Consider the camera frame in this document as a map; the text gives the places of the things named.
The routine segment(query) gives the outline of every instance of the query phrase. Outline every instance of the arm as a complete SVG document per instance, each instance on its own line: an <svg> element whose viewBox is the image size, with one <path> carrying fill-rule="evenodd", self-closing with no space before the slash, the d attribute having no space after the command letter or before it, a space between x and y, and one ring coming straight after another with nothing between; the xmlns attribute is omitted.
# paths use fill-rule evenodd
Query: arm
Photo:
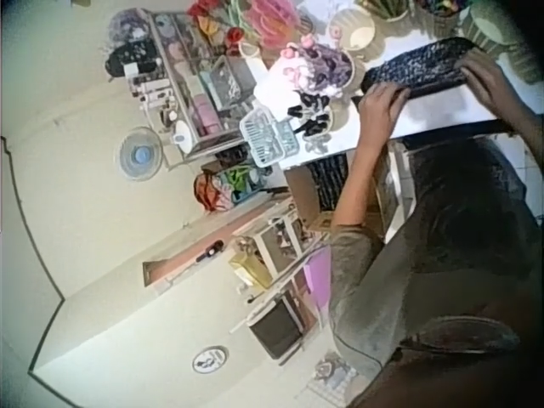
<svg viewBox="0 0 544 408"><path fill-rule="evenodd" d="M407 98L408 90L384 83L371 87L359 103L360 138L354 162L332 218L331 323L342 336L338 322L349 305L383 243L363 227L368 191L377 158L387 143Z"/></svg>
<svg viewBox="0 0 544 408"><path fill-rule="evenodd" d="M360 136L353 165L343 186L332 226L362 225L377 158L393 133L409 90L394 83L372 86L359 102Z"/></svg>
<svg viewBox="0 0 544 408"><path fill-rule="evenodd" d="M519 98L501 67L477 48L469 51L458 66L479 102L521 135L542 171L542 120Z"/></svg>

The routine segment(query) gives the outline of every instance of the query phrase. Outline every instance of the person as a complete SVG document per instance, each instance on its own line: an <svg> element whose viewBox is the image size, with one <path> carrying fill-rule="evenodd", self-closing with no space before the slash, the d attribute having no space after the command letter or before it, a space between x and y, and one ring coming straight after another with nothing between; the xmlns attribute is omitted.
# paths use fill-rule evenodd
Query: person
<svg viewBox="0 0 544 408"><path fill-rule="evenodd" d="M542 123L479 49L467 85L529 147ZM542 341L542 238L525 186L485 137L410 154L416 207L384 246L365 224L373 169L410 94L371 87L332 220L330 317L340 355L373 380L362 407L502 406Z"/></svg>

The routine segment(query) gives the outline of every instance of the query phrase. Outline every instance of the red object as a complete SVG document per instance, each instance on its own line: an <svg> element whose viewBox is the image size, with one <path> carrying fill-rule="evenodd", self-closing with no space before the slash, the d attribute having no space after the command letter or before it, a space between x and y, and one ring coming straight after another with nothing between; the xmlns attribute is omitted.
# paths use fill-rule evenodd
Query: red object
<svg viewBox="0 0 544 408"><path fill-rule="evenodd" d="M221 3L221 0L198 0L197 2L199 6L207 11L221 7Z"/></svg>
<svg viewBox="0 0 544 408"><path fill-rule="evenodd" d="M239 57L240 50L238 49L238 43L244 37L244 31L240 27L232 27L227 31L224 42L227 46L227 55L232 57Z"/></svg>
<svg viewBox="0 0 544 408"><path fill-rule="evenodd" d="M244 31L240 27L232 27L227 31L226 42L228 46L236 45L244 37Z"/></svg>
<svg viewBox="0 0 544 408"><path fill-rule="evenodd" d="M187 14L196 19L197 17L207 17L207 9L203 8L200 4L195 3L187 10Z"/></svg>

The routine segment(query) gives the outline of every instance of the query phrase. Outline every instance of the plastic basket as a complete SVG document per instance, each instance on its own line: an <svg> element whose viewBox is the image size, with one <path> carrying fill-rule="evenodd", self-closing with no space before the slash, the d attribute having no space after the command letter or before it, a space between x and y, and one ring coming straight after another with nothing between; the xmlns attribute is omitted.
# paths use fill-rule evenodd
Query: plastic basket
<svg viewBox="0 0 544 408"><path fill-rule="evenodd" d="M240 121L257 166L267 167L298 153L298 141L288 122L278 122L264 106L256 106Z"/></svg>

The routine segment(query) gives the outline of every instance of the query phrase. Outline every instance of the bowl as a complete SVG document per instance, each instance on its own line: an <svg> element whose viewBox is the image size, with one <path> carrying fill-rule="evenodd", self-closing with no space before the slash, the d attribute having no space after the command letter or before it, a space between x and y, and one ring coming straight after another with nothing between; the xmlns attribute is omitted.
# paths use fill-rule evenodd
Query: bowl
<svg viewBox="0 0 544 408"><path fill-rule="evenodd" d="M329 23L331 27L338 27L342 33L339 38L340 48L357 52L371 45L376 36L376 25L370 13L362 8L346 8L334 14Z"/></svg>

